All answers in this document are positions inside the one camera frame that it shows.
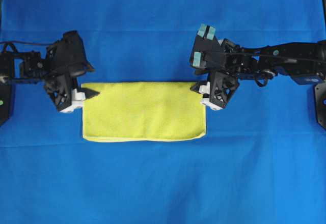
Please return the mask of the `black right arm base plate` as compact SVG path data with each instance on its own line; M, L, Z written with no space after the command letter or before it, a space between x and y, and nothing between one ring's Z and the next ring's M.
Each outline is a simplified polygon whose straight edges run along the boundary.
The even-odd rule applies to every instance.
M325 125L325 82L318 83L314 86L314 108L315 108L315 116L316 122L321 126L324 130L326 129Z

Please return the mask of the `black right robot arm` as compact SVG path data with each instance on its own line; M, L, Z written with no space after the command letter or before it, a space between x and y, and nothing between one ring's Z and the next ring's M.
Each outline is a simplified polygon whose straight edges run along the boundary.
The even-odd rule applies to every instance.
M207 80L191 91L201 94L201 104L212 110L226 108L241 80L264 87L281 74L298 85L325 82L325 41L244 48L228 39L197 38L192 57L195 74L207 74Z

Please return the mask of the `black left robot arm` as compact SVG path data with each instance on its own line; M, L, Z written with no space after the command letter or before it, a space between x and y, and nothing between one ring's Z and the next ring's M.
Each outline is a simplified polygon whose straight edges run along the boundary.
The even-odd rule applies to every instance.
M19 52L14 42L5 42L1 51L1 117L10 116L15 85L39 82L44 83L57 111L71 113L100 94L77 83L78 77L93 71L78 34L49 45L44 58L35 51Z

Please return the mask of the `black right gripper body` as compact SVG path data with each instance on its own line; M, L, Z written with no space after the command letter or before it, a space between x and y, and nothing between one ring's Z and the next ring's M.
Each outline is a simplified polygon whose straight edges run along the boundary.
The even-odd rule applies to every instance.
M225 109L238 87L237 78L217 71L210 72L207 83L199 86L199 93L203 95L200 103L212 110Z

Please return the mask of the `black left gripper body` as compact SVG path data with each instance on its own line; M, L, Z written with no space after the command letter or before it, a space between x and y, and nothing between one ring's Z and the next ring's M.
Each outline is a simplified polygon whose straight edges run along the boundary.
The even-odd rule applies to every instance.
M45 80L44 89L58 112L72 113L83 107L85 93L78 87L77 79L65 73Z

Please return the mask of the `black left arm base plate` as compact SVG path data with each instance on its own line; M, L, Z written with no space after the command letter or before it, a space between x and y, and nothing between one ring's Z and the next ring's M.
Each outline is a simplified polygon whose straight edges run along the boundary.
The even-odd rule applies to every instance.
M1 83L1 126L13 115L15 86Z

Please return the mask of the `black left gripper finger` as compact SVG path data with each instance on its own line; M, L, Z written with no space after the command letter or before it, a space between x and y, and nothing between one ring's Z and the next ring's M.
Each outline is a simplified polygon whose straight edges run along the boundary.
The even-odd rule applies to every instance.
M202 82L197 82L193 86L191 86L190 90L196 93L200 92L200 86L202 85Z
M85 94L85 99L91 99L100 94L100 92L89 88L81 88L81 92Z

